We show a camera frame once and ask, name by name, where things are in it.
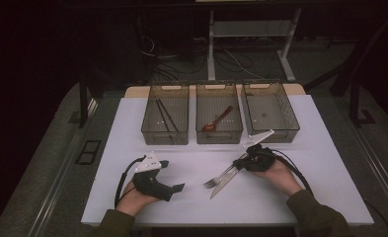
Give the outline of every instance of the spoon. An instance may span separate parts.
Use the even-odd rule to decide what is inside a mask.
[[[233,110],[232,106],[227,107],[225,111],[219,116],[216,120],[207,123],[202,127],[202,131],[210,132],[210,131],[215,131],[217,129],[217,124],[224,118],[226,117],[231,111]]]

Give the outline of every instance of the plastic bin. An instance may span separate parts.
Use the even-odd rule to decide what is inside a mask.
[[[232,107],[215,131],[203,131]],[[243,132],[236,84],[234,81],[199,81],[196,84],[196,142],[198,144],[238,144]]]
[[[273,129],[262,143],[292,142],[300,127],[279,80],[244,80],[241,98],[249,135]]]
[[[189,82],[153,82],[141,132],[147,145],[187,145]]]

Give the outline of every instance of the olive green sleeve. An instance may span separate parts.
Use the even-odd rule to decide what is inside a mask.
[[[123,212],[109,209],[101,224],[94,228],[90,237],[127,237],[134,224],[135,218]]]
[[[286,204],[298,221],[301,237],[354,236],[339,212],[317,202],[308,191],[296,193]]]

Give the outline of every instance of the fork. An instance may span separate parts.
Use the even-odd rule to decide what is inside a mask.
[[[203,184],[207,189],[211,189],[211,188],[214,188],[215,186],[218,185],[218,183],[220,183],[220,181],[222,180],[222,178],[224,177],[225,174],[227,174],[227,172],[229,172],[232,168],[234,167],[234,165],[231,165],[230,167],[227,168],[227,170],[225,170],[220,176],[218,177],[214,177],[212,179],[210,179],[209,181],[207,181],[205,184]]]

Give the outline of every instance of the gray carpet floor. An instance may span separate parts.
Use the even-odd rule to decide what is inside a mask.
[[[225,49],[232,52],[248,71],[266,78],[285,80],[275,55],[280,42],[264,40],[254,44],[250,46],[245,42],[244,46],[236,48],[223,43],[218,44],[216,78],[255,78],[236,65]],[[331,70],[342,63],[353,48],[351,44],[333,45],[331,48],[326,46],[327,42],[323,39],[293,43],[288,60],[297,79],[296,83],[304,85]],[[152,79],[206,80],[206,64],[203,66],[205,59],[206,55],[200,54],[195,60],[184,61],[178,58],[168,60],[166,65],[159,64],[159,68],[167,72],[155,74]],[[354,127],[348,116],[349,93],[339,98],[332,97],[329,89],[333,81],[334,78],[308,91],[307,94],[313,97],[359,192],[387,221],[385,222],[373,208],[369,207],[375,223],[353,227],[352,230],[357,236],[388,236],[386,226],[388,197],[372,172],[367,162],[366,149],[360,144],[357,136],[362,134],[366,138],[371,151],[378,156],[388,173],[388,116],[375,103],[369,92],[362,89],[360,107],[368,110],[376,123],[365,124],[361,128]],[[103,99],[97,100],[97,108],[85,127],[78,128],[78,124],[69,123],[73,113],[79,111],[78,85],[70,89],[26,175],[0,218],[0,236],[26,236],[30,232],[31,236],[85,236],[89,233],[92,227],[80,223],[80,219],[122,95],[123,92],[107,93]],[[74,164],[86,140],[101,141],[95,162],[92,165]],[[56,195],[50,195],[53,191],[56,191]],[[47,210],[46,218],[39,216],[41,209]],[[167,230],[166,236],[178,236],[175,231]],[[163,235],[163,232],[161,235],[154,233],[155,231],[152,231],[153,236]],[[206,229],[196,233],[199,236],[215,236],[215,232]],[[253,228],[248,230],[246,235],[235,235],[236,231],[231,233],[232,235],[225,236],[263,236],[262,229]]]

